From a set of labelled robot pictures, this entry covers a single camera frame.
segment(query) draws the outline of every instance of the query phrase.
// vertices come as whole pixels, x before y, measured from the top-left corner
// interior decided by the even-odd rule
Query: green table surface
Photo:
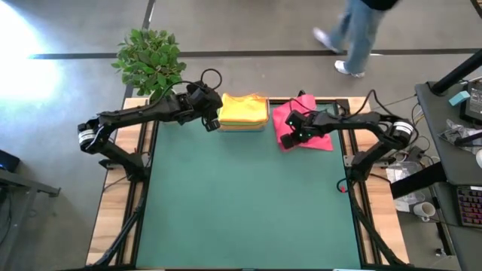
[[[137,267],[359,269],[349,197],[335,187],[337,132],[331,140],[334,151],[282,152],[271,120],[263,132],[161,124]]]

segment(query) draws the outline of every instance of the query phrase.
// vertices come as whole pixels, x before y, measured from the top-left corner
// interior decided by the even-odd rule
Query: keyboard
[[[462,226],[482,228],[482,187],[458,186],[457,199]]]

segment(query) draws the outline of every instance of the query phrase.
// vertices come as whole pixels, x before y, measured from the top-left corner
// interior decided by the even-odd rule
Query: white mug
[[[435,206],[430,202],[421,202],[413,207],[413,213],[420,216],[423,222],[429,222],[430,217],[435,215]]]

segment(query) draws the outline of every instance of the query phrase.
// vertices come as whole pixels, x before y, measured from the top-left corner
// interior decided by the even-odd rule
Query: gray floor
[[[0,148],[23,161],[20,173],[62,187],[61,196],[40,196],[16,251],[18,270],[84,265],[105,170],[100,156],[80,152],[76,126],[96,112],[121,107],[125,86],[112,59],[21,60],[26,53],[111,53],[131,28],[141,26],[147,0],[8,0],[0,2],[0,31],[22,42],[0,44]],[[336,23],[338,0],[158,0],[152,29],[175,31],[183,51],[324,50],[311,28]],[[482,47],[482,20],[469,0],[404,0],[387,14],[375,48],[446,49]],[[202,70],[223,74],[221,92],[293,96],[365,96],[375,89],[382,102],[414,94],[413,85],[437,80],[469,55],[373,56],[361,80],[336,73],[336,56],[184,59],[183,78]],[[482,71],[471,76],[480,75]],[[208,76],[209,84],[216,84]],[[393,105],[409,117],[415,99]],[[428,136],[425,123],[419,130]],[[435,149],[429,151],[436,155]],[[416,266],[457,268],[440,262],[433,224],[399,215],[410,261]]]

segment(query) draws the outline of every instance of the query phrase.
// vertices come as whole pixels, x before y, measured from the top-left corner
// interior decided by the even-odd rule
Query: potted plant
[[[166,30],[133,29],[119,46],[112,67],[122,72],[122,83],[132,85],[137,95],[151,95],[149,102],[171,94],[166,88],[182,80],[186,63],[178,62],[178,43]]]

